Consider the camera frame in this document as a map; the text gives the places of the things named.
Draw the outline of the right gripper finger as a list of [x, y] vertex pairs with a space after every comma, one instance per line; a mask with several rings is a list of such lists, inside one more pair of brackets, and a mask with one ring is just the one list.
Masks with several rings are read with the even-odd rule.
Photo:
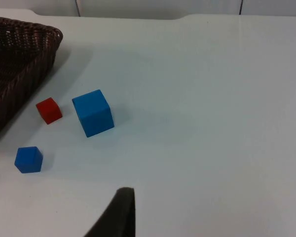
[[116, 191], [103, 214], [86, 233], [87, 237], [135, 237], [135, 190], [123, 187]]

